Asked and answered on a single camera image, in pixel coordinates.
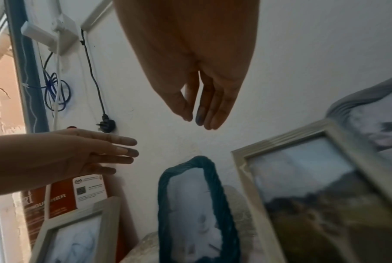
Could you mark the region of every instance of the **human hand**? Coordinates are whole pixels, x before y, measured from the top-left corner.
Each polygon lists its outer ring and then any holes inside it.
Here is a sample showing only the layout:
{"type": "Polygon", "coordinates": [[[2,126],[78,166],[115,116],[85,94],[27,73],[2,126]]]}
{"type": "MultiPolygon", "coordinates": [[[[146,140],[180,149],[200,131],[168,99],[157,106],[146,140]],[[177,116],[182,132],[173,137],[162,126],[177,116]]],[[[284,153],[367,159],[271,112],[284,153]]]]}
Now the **human hand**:
{"type": "Polygon", "coordinates": [[[256,41],[259,0],[114,0],[152,86],[170,109],[218,129],[229,116],[256,41]],[[181,88],[186,84],[185,96],[181,88]]]}
{"type": "Polygon", "coordinates": [[[66,129],[0,136],[0,195],[30,190],[76,176],[113,175],[101,163],[131,164],[135,139],[109,133],[66,129]]]}

